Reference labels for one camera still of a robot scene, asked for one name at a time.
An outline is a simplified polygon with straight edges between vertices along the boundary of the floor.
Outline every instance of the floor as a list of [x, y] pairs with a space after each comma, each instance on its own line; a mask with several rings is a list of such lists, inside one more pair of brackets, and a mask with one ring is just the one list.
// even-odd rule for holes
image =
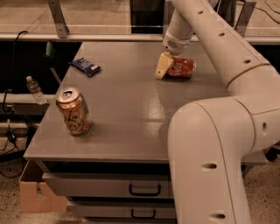
[[[65, 5], [66, 1], [61, 1], [61, 5]], [[106, 1], [108, 4], [112, 4], [112, 7], [106, 6], [105, 1], [96, 1], [99, 4], [91, 5], [90, 1], [83, 1], [83, 5], [80, 8], [74, 6], [68, 7], [66, 14], [67, 21], [72, 25], [70, 27], [76, 32], [105, 32], [102, 28], [95, 30], [90, 26], [85, 26], [88, 29], [81, 30], [81, 25], [84, 20], [90, 24], [92, 18], [99, 18], [99, 21], [108, 22], [116, 21], [115, 17], [119, 17], [125, 24], [127, 23], [128, 16], [120, 16], [121, 13], [126, 11], [127, 6], [123, 3], [125, 1]], [[27, 4], [28, 14], [23, 13], [22, 5]], [[252, 19], [248, 25], [246, 35], [268, 35], [268, 36], [280, 36], [280, 25], [273, 21], [280, 21], [280, 15], [276, 12], [280, 12], [280, 2], [278, 0], [257, 0], [257, 7], [260, 8], [254, 11]], [[104, 9], [109, 11], [109, 15], [104, 17], [102, 12]], [[34, 17], [38, 17], [42, 25], [38, 25], [38, 20]], [[26, 27], [19, 24], [18, 21], [22, 21], [24, 18], [27, 22], [24, 22]], [[127, 33], [126, 29], [120, 30], [120, 27], [114, 27], [114, 23], [111, 23], [111, 31], [109, 33]], [[53, 32], [54, 26], [52, 25], [52, 19], [49, 12], [46, 9], [46, 1], [42, 0], [29, 0], [28, 3], [23, 0], [17, 1], [0, 1], [0, 30], [5, 32], [18, 32], [23, 28], [30, 29], [31, 32]], [[4, 131], [7, 130], [7, 126], [3, 125]], [[5, 146], [7, 142], [6, 137], [2, 136], [0, 139], [0, 150]], [[25, 138], [19, 137], [17, 139], [17, 145], [20, 150], [25, 147]], [[11, 149], [13, 145], [8, 142], [6, 152]], [[8, 176], [17, 175], [22, 169], [22, 161], [14, 160], [0, 164], [0, 172]], [[19, 203], [19, 190], [18, 180], [16, 178], [4, 178], [0, 175], [0, 223], [6, 224], [76, 224], [81, 223], [81, 219], [73, 217], [71, 213], [66, 211], [65, 213], [20, 213]], [[268, 162], [266, 165], [255, 166], [246, 176], [245, 188], [248, 196], [249, 209], [252, 216], [253, 224], [278, 224], [280, 223], [280, 158], [274, 162]]]

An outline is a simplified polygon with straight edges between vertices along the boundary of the soda can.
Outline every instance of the soda can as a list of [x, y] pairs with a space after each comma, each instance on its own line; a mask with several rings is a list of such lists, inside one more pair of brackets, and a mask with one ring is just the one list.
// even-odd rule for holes
[[78, 136], [90, 128], [88, 106], [77, 88], [60, 90], [56, 95], [56, 105], [71, 135]]

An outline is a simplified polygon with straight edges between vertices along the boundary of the desk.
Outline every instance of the desk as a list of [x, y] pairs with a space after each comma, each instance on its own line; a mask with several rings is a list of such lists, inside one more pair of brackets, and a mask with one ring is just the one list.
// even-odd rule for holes
[[169, 122], [188, 102], [228, 92], [198, 42], [183, 55], [197, 62], [190, 80], [157, 80], [154, 73], [163, 50], [160, 42], [81, 45], [76, 59], [84, 57], [101, 71], [88, 78], [71, 67], [61, 88], [74, 86], [83, 93], [91, 129], [81, 136], [69, 135], [52, 101], [24, 154], [38, 162], [56, 194], [68, 197], [74, 214], [94, 216], [94, 221], [176, 222], [167, 153]]

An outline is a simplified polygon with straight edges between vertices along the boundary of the robotic arm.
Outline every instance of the robotic arm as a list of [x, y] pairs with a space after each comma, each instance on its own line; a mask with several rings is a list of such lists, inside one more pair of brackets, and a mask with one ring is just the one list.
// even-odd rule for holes
[[231, 95], [189, 103], [171, 119], [168, 153], [178, 223], [249, 224], [241, 161], [280, 140], [280, 76], [209, 1], [172, 2], [176, 10], [164, 45], [180, 54], [194, 30]]

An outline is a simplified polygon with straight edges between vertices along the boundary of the gray tabletop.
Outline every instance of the gray tabletop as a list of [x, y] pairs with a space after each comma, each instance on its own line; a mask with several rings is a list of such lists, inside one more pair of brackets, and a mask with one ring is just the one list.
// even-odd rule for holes
[[92, 78], [70, 67], [61, 88], [84, 95], [92, 126], [71, 136], [51, 102], [24, 157], [40, 161], [168, 163], [167, 132], [173, 114], [198, 99], [228, 95], [202, 49], [192, 42], [182, 55], [196, 60], [188, 79], [157, 80], [160, 42], [85, 42], [76, 55], [101, 66]]

